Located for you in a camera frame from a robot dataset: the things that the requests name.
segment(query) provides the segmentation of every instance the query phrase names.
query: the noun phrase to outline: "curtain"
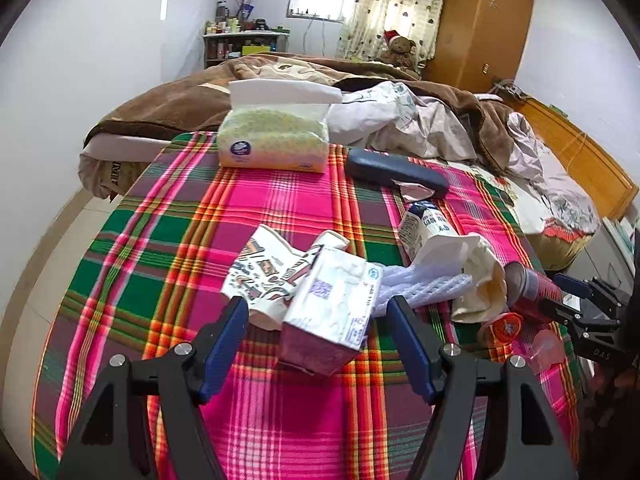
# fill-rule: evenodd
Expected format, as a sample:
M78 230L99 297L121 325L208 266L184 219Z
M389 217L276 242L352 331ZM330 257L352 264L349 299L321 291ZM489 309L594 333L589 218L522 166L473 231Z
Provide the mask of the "curtain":
M338 56L376 59L385 30L414 40L417 62L433 58L443 0L355 0L353 15L342 27Z

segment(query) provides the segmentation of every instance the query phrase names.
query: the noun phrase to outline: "stuffed animal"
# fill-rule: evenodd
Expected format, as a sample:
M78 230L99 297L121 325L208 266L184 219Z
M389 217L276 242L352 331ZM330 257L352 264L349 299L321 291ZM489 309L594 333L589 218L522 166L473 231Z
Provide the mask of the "stuffed animal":
M415 54L417 46L414 40L400 36L395 30L385 31L387 50L380 54L377 61L415 73Z

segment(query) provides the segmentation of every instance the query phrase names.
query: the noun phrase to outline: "headboard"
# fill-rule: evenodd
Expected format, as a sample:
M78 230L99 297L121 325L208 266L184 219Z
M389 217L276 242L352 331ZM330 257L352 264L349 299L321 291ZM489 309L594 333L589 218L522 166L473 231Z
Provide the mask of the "headboard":
M535 133L554 152L569 176L594 201L601 217L619 220L638 193L638 186L590 136L533 98L524 104L506 100L523 114Z

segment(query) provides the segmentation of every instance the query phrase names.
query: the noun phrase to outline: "blue logo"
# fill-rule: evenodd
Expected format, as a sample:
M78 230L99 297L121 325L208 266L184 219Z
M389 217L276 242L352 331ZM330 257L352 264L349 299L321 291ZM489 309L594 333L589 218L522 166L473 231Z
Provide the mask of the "blue logo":
M234 155L249 155L251 153L251 145L245 140L238 140L231 145L231 153Z

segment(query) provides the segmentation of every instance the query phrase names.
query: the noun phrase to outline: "tablecloth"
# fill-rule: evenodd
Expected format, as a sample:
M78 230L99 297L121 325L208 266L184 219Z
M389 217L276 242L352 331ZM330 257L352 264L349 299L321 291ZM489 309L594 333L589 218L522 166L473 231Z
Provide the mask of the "tablecloth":
M345 176L347 153L331 145L325 174L219 168L215 134L200 132L176 137L158 156L95 237L50 330L33 403L41 479L54 479L82 400L110 356L161 356L216 319L226 271L259 223L300 250L333 229L369 261L408 263L396 230L406 204L392 190ZM539 268L492 186L419 162L449 180L438 205L457 231L483 235L503 264ZM443 340L477 351L478 326L454 325L449 314L447 303L421 311ZM559 333L568 358L540 380L576 457L579 378L571 343ZM330 378L279 365L278 338L250 327L221 393L202 408L229 478L404 478L431 409L412 392L385 319L375 320L366 349ZM519 345L484 354L502 361ZM473 477L485 408L476 400L461 480ZM157 398L149 397L148 412L161 477L172 478Z

